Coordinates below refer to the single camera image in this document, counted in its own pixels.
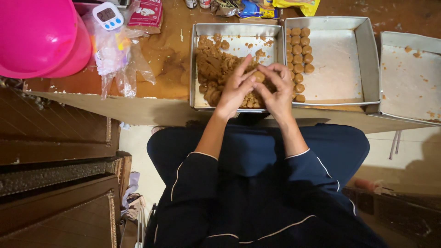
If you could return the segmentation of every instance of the red label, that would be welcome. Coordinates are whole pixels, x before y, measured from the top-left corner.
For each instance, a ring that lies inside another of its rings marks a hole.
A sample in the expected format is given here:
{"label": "red label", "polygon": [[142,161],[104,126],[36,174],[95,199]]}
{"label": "red label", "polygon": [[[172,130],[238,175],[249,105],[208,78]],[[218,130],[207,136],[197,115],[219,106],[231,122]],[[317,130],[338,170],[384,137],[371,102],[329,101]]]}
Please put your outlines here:
{"label": "red label", "polygon": [[127,25],[159,27],[162,18],[161,0],[140,0],[139,6],[130,17]]}

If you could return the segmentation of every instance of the white tile floor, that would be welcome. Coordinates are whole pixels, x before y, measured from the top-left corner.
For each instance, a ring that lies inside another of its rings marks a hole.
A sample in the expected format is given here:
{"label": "white tile floor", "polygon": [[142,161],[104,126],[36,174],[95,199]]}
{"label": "white tile floor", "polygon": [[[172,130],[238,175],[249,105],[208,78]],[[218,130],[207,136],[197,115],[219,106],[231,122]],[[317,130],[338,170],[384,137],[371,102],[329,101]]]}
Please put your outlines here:
{"label": "white tile floor", "polygon": [[[157,203],[165,188],[156,172],[146,145],[151,126],[132,126],[121,130],[120,150],[133,156],[132,171],[140,172],[138,193],[147,201],[147,209]],[[389,160],[395,132],[366,135],[370,152],[355,177],[384,180],[396,191],[441,194],[441,128],[404,130],[398,154]]]}

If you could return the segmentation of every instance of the aluminum tray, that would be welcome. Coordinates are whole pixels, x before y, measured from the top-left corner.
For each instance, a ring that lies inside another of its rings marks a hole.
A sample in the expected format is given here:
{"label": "aluminum tray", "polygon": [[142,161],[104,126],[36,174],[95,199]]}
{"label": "aluminum tray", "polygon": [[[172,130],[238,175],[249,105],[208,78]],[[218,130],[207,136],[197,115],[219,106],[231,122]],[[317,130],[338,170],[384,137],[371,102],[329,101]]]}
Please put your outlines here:
{"label": "aluminum tray", "polygon": [[[406,52],[405,47],[412,48]],[[441,39],[381,33],[379,106],[368,113],[388,119],[441,126]]]}
{"label": "aluminum tray", "polygon": [[283,32],[294,27],[311,29],[315,71],[303,74],[306,102],[293,102],[293,106],[369,105],[381,101],[377,45],[369,18],[288,18]]}
{"label": "aluminum tray", "polygon": [[[198,23],[193,25],[192,46],[191,46],[191,64],[190,64],[190,106],[197,111],[213,111],[215,107],[208,105],[204,99],[204,94],[199,93],[198,71],[196,65],[195,50],[198,46],[199,36],[208,35],[213,36],[215,33],[222,34],[222,39],[230,43],[230,48],[225,52],[234,56],[245,57],[251,53],[254,56],[257,50],[262,49],[270,58],[261,58],[261,64],[269,65],[273,62],[283,63],[285,49],[284,32],[279,25],[264,25],[264,24],[245,24],[245,23]],[[257,36],[266,37],[266,41],[256,39]],[[263,44],[272,39],[274,43],[269,46]],[[245,43],[252,43],[254,46],[248,48]],[[237,112],[261,113],[266,112],[266,109],[238,109]]]}

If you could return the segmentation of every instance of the forearm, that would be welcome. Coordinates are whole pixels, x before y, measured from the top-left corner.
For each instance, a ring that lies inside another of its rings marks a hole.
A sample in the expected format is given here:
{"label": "forearm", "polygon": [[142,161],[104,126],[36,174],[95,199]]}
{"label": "forearm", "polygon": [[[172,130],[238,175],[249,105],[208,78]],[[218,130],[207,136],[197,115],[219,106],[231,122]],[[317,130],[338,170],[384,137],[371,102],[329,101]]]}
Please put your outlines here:
{"label": "forearm", "polygon": [[214,111],[194,151],[205,153],[219,159],[227,122],[227,117],[218,111]]}
{"label": "forearm", "polygon": [[286,157],[298,155],[308,150],[305,139],[303,139],[297,122],[293,117],[286,118],[284,121],[279,122],[279,126],[285,144]]}

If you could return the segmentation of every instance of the pink plastic basin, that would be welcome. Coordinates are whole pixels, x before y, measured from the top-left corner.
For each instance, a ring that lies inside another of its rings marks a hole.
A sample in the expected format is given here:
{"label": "pink plastic basin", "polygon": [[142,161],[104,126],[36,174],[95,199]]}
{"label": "pink plastic basin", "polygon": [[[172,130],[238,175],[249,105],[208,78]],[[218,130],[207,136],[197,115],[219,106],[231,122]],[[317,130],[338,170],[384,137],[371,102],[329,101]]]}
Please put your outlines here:
{"label": "pink plastic basin", "polygon": [[2,1],[0,75],[64,77],[85,67],[89,34],[72,0]]}

